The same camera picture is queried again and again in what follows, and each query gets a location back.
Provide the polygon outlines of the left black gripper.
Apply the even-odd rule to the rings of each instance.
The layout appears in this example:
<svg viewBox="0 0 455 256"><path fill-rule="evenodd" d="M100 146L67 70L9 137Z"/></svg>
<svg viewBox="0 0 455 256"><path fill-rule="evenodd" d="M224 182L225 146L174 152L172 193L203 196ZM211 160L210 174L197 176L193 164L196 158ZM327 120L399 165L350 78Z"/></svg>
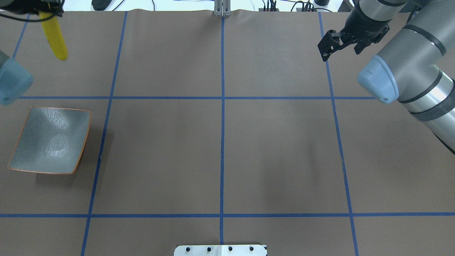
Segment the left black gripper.
<svg viewBox="0 0 455 256"><path fill-rule="evenodd" d="M60 15L64 3L64 0L8 0L7 11L18 15L38 15L41 12Z"/></svg>

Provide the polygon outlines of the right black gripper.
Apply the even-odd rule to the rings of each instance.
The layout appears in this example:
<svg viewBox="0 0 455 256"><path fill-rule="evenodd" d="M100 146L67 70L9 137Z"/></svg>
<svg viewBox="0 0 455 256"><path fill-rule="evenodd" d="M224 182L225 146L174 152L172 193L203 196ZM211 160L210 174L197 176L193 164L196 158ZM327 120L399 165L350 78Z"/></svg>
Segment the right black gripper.
<svg viewBox="0 0 455 256"><path fill-rule="evenodd" d="M354 46L356 55L359 55L372 43L378 43L389 31L390 20L377 21L369 18L362 10L352 10L349 14L343 31L329 30L317 44L323 62L327 62L336 51Z"/></svg>

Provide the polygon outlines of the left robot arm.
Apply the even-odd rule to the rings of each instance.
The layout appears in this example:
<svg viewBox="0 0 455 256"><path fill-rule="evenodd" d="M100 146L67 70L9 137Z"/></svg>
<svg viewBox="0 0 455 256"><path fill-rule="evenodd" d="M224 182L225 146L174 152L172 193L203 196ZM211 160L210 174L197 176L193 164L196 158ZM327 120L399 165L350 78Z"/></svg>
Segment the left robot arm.
<svg viewBox="0 0 455 256"><path fill-rule="evenodd" d="M64 13L64 0L2 0L1 10L11 15L2 18L26 23L40 23L50 48L58 60L67 60L68 50L58 18ZM1 105L12 104L32 85L32 75L13 57L1 51L0 100Z"/></svg>

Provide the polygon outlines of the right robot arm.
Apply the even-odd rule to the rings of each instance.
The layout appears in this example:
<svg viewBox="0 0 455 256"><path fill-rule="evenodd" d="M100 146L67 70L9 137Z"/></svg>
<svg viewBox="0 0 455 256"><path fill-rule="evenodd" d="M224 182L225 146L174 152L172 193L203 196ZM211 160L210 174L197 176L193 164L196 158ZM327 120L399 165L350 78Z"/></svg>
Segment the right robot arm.
<svg viewBox="0 0 455 256"><path fill-rule="evenodd" d="M329 30L317 47L323 61L349 45L360 54L379 43L406 0L359 0L341 31ZM454 152L454 78L437 61L454 48L454 1L428 0L418 14L359 72L358 83L385 104L398 101Z"/></svg>

